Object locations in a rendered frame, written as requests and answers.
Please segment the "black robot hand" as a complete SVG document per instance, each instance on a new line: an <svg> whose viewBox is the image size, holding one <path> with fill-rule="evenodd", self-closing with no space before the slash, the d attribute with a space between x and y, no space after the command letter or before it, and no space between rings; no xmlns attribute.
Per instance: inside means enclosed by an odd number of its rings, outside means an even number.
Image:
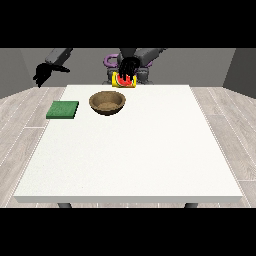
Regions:
<svg viewBox="0 0 256 256"><path fill-rule="evenodd" d="M136 57L124 58L119 67L119 75L123 80L127 77L133 78L135 70L140 66L140 60Z"/></svg>
<svg viewBox="0 0 256 256"><path fill-rule="evenodd" d="M38 87L41 87L44 82L51 76L53 71L69 73L70 70L66 67L41 63L36 67L36 74L33 77L33 80L36 82Z"/></svg>

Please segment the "brown wooden bowl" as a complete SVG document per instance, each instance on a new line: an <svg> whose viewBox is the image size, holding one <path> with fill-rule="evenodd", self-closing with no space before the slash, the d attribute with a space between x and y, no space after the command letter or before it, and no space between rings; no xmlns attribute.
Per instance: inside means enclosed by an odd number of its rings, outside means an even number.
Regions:
<svg viewBox="0 0 256 256"><path fill-rule="evenodd" d="M100 91L89 99L90 107L98 114L110 116L117 114L125 105L126 98L116 91Z"/></svg>

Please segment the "green square pad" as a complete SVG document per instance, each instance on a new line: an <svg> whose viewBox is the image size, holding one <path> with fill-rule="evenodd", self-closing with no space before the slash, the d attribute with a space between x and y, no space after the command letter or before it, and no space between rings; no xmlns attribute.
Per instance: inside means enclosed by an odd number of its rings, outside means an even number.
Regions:
<svg viewBox="0 0 256 256"><path fill-rule="evenodd" d="M46 114L46 118L73 119L78 106L78 101L54 101Z"/></svg>

